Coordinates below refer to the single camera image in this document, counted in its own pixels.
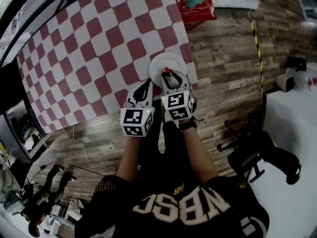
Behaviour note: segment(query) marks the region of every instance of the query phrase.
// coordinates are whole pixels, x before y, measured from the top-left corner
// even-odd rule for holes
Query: plate
[[[150,77],[155,85],[162,87],[160,76],[162,71],[168,67],[169,69],[178,70],[187,75],[187,67],[183,58],[171,52],[164,52],[157,55],[150,63]]]

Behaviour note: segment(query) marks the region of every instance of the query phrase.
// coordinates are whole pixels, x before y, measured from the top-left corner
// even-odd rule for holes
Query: office chair
[[[237,140],[226,147],[219,144],[217,149],[223,151],[238,146],[228,156],[228,162],[237,174],[244,174],[254,168],[256,175],[250,180],[250,183],[255,182],[264,174],[265,171],[260,172],[257,165],[263,159],[285,173],[288,184],[295,184],[299,180],[301,172],[299,159],[294,154],[276,147],[266,131],[262,130],[248,136],[252,119],[253,115],[248,114],[248,124],[243,129],[241,136],[230,128],[229,121],[225,121],[224,125],[229,128]]]

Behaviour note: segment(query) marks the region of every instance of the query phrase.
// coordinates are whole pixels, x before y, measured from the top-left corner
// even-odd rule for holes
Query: fiducial marker cube
[[[165,110],[173,120],[184,120],[192,117],[193,99],[189,91],[173,93],[161,97]]]
[[[153,123],[155,108],[121,109],[120,125],[126,136],[145,137]]]

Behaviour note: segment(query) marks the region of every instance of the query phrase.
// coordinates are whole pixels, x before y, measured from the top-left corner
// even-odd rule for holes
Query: black jersey
[[[216,177],[199,185],[173,180],[136,187],[106,176],[75,228],[76,238],[262,238],[269,217],[244,177]]]

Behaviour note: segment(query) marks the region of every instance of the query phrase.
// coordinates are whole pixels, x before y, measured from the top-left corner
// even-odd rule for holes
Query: wooden floor
[[[194,92],[198,98],[195,116],[205,119],[198,133],[220,174],[232,176],[234,171],[227,162],[231,151],[219,153],[216,145],[232,140],[223,126],[227,119],[234,128],[239,128],[246,115],[253,112],[257,120],[254,129],[261,128],[260,63],[248,11],[216,9],[216,14],[217,20],[205,22],[188,34],[199,79],[199,88]],[[302,56],[307,60],[316,56],[314,32],[317,25],[304,22],[297,0],[264,1],[250,15],[264,61],[265,90],[270,89],[275,77],[284,72],[288,55]],[[119,113],[78,124],[74,135],[92,160],[105,167],[118,167],[126,140],[119,126]],[[114,169],[106,170],[89,162],[72,136],[73,127],[55,132],[49,149],[32,166],[28,178],[31,179],[41,165],[53,161],[73,163],[103,175],[114,173]],[[159,148],[164,149],[162,134]],[[52,166],[41,171],[35,181],[44,184]],[[77,168],[73,173],[77,181],[69,183],[62,203],[71,198],[90,200],[102,178]]]

